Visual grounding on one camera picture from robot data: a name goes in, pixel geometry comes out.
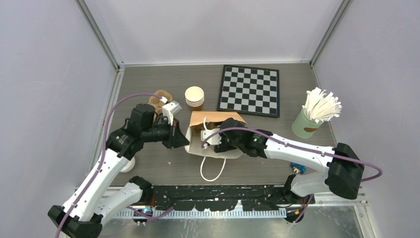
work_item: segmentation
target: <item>green cup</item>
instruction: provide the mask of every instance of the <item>green cup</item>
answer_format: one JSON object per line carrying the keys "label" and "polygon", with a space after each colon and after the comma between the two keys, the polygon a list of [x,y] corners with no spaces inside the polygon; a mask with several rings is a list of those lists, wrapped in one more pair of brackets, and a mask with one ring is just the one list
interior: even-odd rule
{"label": "green cup", "polygon": [[293,132],[300,138],[309,138],[322,125],[306,117],[303,109],[292,123]]}

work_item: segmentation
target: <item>paper bag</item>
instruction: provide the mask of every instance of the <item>paper bag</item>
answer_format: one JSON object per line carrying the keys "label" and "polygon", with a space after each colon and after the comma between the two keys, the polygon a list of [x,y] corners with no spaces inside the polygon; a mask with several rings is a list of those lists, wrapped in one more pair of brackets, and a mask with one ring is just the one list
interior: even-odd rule
{"label": "paper bag", "polygon": [[243,152],[239,149],[216,153],[214,152],[214,145],[209,145],[207,149],[201,148],[201,144],[203,142],[201,141],[200,133],[201,130],[204,129],[203,120],[205,117],[207,117],[206,127],[209,130],[216,128],[214,125],[215,122],[223,122],[228,118],[238,120],[244,126],[247,125],[245,120],[239,114],[233,112],[192,112],[190,126],[185,134],[185,137],[190,141],[190,144],[185,146],[185,150],[190,154],[213,158],[239,158],[243,154]]}

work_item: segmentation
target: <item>chessboard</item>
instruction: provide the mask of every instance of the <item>chessboard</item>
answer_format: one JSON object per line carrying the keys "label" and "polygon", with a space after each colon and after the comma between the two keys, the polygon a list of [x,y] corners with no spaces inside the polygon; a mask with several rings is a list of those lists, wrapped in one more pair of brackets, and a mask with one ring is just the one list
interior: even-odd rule
{"label": "chessboard", "polygon": [[224,65],[218,111],[280,117],[279,71]]}

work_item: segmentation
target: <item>blue object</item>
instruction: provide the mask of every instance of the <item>blue object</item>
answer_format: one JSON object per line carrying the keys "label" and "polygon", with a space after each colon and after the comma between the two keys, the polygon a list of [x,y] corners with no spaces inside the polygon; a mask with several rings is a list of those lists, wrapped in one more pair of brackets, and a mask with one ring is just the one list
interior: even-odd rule
{"label": "blue object", "polygon": [[301,171],[301,174],[304,174],[306,172],[306,167],[300,164],[290,163],[290,167],[299,169]]}

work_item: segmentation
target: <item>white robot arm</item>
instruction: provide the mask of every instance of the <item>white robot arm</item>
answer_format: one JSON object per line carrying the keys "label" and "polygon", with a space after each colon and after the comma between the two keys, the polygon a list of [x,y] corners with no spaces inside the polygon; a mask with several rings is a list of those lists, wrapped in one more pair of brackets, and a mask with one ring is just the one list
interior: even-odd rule
{"label": "white robot arm", "polygon": [[[272,135],[272,137],[282,140],[286,143],[334,154],[334,148],[331,146],[321,147],[309,145],[297,141],[288,140],[277,134]],[[332,157],[315,155],[311,152],[298,150],[290,146],[280,145],[274,142],[273,140],[268,140],[266,146],[267,148],[264,149],[264,152],[267,158],[282,159],[289,162],[294,162],[317,171],[308,175],[296,175],[293,178],[290,190],[297,196],[305,197],[306,195],[313,194],[316,192],[330,191],[328,185],[326,185],[324,181],[328,177],[329,167],[327,166],[327,164],[332,162]]]}
{"label": "white robot arm", "polygon": [[[335,148],[309,145],[283,138],[270,131],[248,129],[232,118],[220,125],[219,132],[223,132],[222,143],[215,146],[216,152],[240,149],[251,157],[281,159],[316,170],[312,174],[288,177],[283,193],[290,203],[295,203],[309,194],[327,191],[347,199],[357,198],[364,165],[328,156],[328,154],[340,155],[358,161],[359,158],[346,144],[338,143]],[[313,153],[313,151],[321,151],[321,154]]]}
{"label": "white robot arm", "polygon": [[[174,104],[168,104],[169,109],[174,107]],[[131,178],[119,192],[102,201],[101,198],[117,174],[143,148],[145,142],[161,141],[168,149],[189,144],[181,133],[177,119],[173,116],[166,117],[167,121],[159,123],[154,121],[154,116],[153,106],[138,104],[126,124],[109,135],[102,168],[64,222],[61,230],[66,235],[72,238],[96,238],[103,225],[122,209],[136,202],[151,200],[152,185],[138,176]],[[57,227],[96,172],[97,166],[94,166],[77,191],[62,206],[51,207],[48,216]]]}

